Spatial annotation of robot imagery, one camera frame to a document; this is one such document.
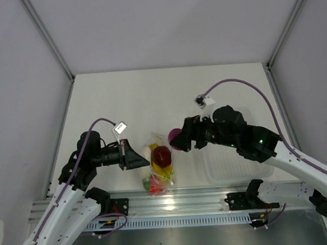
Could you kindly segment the clear zip top bag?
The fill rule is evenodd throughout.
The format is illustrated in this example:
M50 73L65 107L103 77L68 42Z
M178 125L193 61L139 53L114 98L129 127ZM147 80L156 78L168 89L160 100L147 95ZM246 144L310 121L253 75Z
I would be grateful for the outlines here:
M176 185L173 149L167 141L167 136L152 132L142 148L142 157L150 164L139 168L138 173L143 188L151 196L162 195Z

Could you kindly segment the yellow toy banana bunch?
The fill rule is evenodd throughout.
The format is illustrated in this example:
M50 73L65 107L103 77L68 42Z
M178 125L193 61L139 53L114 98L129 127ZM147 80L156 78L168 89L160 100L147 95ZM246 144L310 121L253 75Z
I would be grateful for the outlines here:
M156 143L151 144L150 145L151 152L155 147L158 147L158 146L160 146L160 145L158 145ZM172 166L172 162L171 162L171 165L169 165L168 167L162 168L162 167L159 167L158 165L156 165L155 163L153 163L152 159L151 159L151 165L152 165L153 170L155 171L155 173L159 176L159 178L162 181L167 181L167 180L170 180L172 178L173 169L174 169L173 166Z

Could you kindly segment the red toy tomato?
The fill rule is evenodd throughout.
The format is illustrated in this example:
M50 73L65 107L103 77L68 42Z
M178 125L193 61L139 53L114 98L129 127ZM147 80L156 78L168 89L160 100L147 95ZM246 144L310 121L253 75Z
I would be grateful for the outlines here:
M150 176L146 180L144 187L152 196L161 195L165 191L165 187L161 185L159 180L154 176Z

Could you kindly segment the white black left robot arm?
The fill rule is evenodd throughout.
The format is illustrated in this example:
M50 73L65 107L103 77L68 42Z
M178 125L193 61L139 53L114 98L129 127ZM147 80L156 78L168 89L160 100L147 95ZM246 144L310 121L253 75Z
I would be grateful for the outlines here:
M73 245L87 225L99 217L122 217L112 212L110 193L89 188L97 168L117 165L122 170L149 166L128 140L101 145L97 131L81 134L68 163L62 168L58 186L43 216L22 245Z

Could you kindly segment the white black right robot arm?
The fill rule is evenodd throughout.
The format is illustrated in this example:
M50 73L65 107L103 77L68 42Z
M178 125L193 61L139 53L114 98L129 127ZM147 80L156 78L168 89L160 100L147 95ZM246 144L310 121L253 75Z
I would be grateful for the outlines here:
M249 125L241 112L231 106L214 111L212 117L187 117L183 128L170 138L173 148L189 152L202 149L209 143L234 148L248 161L277 167L297 177L299 183L278 185L261 179L251 180L237 201L227 194L232 210L274 208L285 204L311 204L327 218L327 165L295 150L281 136L265 127Z

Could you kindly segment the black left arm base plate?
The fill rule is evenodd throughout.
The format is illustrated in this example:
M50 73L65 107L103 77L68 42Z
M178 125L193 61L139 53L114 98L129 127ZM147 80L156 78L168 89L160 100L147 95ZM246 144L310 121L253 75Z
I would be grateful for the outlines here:
M129 199L127 198L111 199L110 212L128 215Z

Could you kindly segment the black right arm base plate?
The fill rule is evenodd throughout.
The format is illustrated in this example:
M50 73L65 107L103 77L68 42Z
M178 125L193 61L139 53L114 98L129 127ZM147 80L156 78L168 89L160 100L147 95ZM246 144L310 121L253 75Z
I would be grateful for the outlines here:
M257 195L248 194L247 192L228 193L224 202L227 203L231 211L275 209L280 207L278 202L265 203Z

